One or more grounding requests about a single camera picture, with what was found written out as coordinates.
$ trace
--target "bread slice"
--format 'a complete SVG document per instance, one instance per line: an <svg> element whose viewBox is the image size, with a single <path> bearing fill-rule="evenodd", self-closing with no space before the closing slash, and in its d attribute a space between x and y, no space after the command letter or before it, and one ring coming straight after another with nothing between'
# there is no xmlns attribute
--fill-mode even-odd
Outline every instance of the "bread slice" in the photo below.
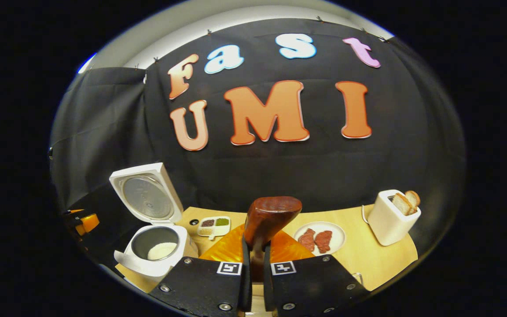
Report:
<svg viewBox="0 0 507 317"><path fill-rule="evenodd" d="M415 213L418 209L417 207L420 205L420 196L415 191L407 191L404 193L408 201L412 204L412 210L410 214Z"/></svg>
<svg viewBox="0 0 507 317"><path fill-rule="evenodd" d="M396 193L396 195L394 195L393 203L403 215L409 215L412 211L412 203L410 203L406 197L400 195L399 193Z"/></svg>

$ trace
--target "wooden spatula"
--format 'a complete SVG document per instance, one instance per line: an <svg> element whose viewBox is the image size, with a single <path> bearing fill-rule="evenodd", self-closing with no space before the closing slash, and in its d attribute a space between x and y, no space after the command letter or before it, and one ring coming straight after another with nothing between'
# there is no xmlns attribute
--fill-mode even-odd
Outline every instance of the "wooden spatula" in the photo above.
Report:
<svg viewBox="0 0 507 317"><path fill-rule="evenodd" d="M246 216L244 239L250 250L253 282L263 281L265 245L301 210L300 200L290 196L262 197L251 204Z"/></svg>

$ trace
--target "wooden table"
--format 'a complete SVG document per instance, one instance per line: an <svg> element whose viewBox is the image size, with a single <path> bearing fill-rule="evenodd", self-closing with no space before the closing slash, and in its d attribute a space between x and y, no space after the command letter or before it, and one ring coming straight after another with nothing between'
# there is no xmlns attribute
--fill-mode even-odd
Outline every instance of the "wooden table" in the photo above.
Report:
<svg viewBox="0 0 507 317"><path fill-rule="evenodd" d="M368 215L372 209L373 205L365 206L365 215ZM197 225L191 225L190 221L192 219L201 220L205 217L215 216L230 217L231 229L238 227L238 225L241 225L246 220L246 213L189 207L183 212L181 220L176 223L176 225L181 225L187 229L187 232L191 235L191 239L197 244L199 255L203 254L203 252L208 250L209 247L213 246L222 237L215 237L214 241L211 241L208 237L199 236L197 235ZM361 206L316 213L300 213L284 227L283 231L290 236L294 236L298 228L312 221L329 221L344 229L346 234L345 243L333 256L350 273L361 273L364 287L369 291L383 285L410 263L418 259L416 246L408 234L401 241L387 247L378 243L371 228L362 218ZM126 279L146 293L151 291L157 284L147 281L142 276L120 264L116 268L123 273ZM262 285L254 285L253 294L255 296L262 296L262 289Z"/></svg>

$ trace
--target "plate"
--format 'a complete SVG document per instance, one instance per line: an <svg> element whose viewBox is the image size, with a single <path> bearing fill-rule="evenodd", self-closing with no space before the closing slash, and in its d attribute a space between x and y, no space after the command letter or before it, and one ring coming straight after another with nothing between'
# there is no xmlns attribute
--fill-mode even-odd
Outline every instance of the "plate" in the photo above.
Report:
<svg viewBox="0 0 507 317"><path fill-rule="evenodd" d="M303 225L298 228L298 230L294 233L293 238L298 241L299 237L302 236L306 230L312 229L315 231L314 237L322 231L330 230L332 231L332 239L330 239L330 251L326 253L320 253L318 247L314 245L314 251L312 251L313 255L324 255L324 254L332 254L338 251L341 247L343 247L345 243L345 231L339 225L335 223L327 222L327 221L314 221Z"/></svg>

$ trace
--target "steak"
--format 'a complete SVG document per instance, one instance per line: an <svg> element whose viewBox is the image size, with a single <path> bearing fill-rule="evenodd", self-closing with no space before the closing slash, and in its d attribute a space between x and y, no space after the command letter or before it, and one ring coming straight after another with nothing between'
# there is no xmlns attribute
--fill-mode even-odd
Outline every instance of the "steak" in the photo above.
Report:
<svg viewBox="0 0 507 317"><path fill-rule="evenodd" d="M314 243L318 247L320 253L326 253L330 251L330 240L332 239L332 231L326 230L318 233Z"/></svg>
<svg viewBox="0 0 507 317"><path fill-rule="evenodd" d="M298 242L301 243L308 251L314 251L314 234L316 231L308 228L306 232L298 237Z"/></svg>

